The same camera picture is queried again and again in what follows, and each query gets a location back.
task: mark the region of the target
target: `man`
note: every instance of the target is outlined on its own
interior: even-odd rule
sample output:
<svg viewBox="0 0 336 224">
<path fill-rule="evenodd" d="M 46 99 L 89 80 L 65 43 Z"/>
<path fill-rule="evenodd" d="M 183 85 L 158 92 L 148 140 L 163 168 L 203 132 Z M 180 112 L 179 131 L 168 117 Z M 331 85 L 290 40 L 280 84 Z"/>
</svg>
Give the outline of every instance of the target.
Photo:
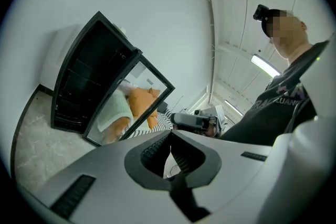
<svg viewBox="0 0 336 224">
<path fill-rule="evenodd" d="M 327 41 L 312 46 L 308 42 L 307 26 L 282 10 L 269 10 L 267 21 L 261 26 L 276 51 L 287 60 L 288 68 L 273 78 L 242 120 L 220 139 L 272 146 L 277 136 L 286 131 L 298 103 L 305 106 L 293 122 L 293 128 L 316 115 L 299 78 L 316 60 Z"/>
</svg>

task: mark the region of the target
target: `tube light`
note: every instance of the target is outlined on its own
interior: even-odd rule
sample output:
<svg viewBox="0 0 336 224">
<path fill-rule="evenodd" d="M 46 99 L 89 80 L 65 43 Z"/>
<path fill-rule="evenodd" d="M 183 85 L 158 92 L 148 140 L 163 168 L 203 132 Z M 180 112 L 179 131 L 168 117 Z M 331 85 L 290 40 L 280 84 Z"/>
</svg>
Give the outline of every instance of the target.
<svg viewBox="0 0 336 224">
<path fill-rule="evenodd" d="M 243 116 L 243 114 L 238 110 L 236 109 L 229 101 L 227 100 L 224 100 L 225 103 L 227 103 L 229 106 L 231 106 L 240 116 Z"/>
<path fill-rule="evenodd" d="M 273 66 L 271 66 L 266 60 L 264 60 L 262 57 L 254 54 L 251 62 L 260 67 L 263 71 L 268 73 L 272 78 L 274 78 L 277 75 L 280 75 L 281 73 L 276 70 Z"/>
</svg>

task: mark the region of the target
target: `black t-shirt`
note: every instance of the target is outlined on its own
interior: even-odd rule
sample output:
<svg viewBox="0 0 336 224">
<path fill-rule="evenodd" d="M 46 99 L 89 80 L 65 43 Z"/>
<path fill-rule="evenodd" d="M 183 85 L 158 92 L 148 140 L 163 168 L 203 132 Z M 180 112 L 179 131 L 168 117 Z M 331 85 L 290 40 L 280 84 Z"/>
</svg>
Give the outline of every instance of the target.
<svg viewBox="0 0 336 224">
<path fill-rule="evenodd" d="M 275 76 L 242 120 L 220 139 L 272 146 L 277 136 L 284 133 L 295 106 L 307 98 L 307 92 L 299 79 L 327 43 L 325 41 L 315 44 L 297 58 L 283 74 Z M 314 116 L 316 116 L 315 109 L 309 102 L 296 118 L 294 127 L 313 119 Z"/>
</svg>

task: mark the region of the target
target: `marble floor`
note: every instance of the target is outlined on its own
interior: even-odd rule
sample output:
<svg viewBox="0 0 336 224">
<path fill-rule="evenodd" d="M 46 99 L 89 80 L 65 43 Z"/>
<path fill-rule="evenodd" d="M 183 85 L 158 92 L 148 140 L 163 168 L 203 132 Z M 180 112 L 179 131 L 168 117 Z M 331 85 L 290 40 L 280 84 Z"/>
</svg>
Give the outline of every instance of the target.
<svg viewBox="0 0 336 224">
<path fill-rule="evenodd" d="M 16 181 L 32 194 L 51 176 L 96 148 L 77 133 L 50 127 L 51 100 L 51 96 L 37 92 L 17 138 Z"/>
</svg>

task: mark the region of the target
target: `ear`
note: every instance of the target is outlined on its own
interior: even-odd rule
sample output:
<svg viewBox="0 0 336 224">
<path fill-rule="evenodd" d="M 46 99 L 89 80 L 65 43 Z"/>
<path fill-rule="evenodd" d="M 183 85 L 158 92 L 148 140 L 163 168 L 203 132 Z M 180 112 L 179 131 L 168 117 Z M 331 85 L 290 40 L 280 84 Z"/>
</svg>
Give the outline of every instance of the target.
<svg viewBox="0 0 336 224">
<path fill-rule="evenodd" d="M 307 30 L 307 26 L 304 22 L 301 22 L 301 28 L 306 31 Z"/>
</svg>

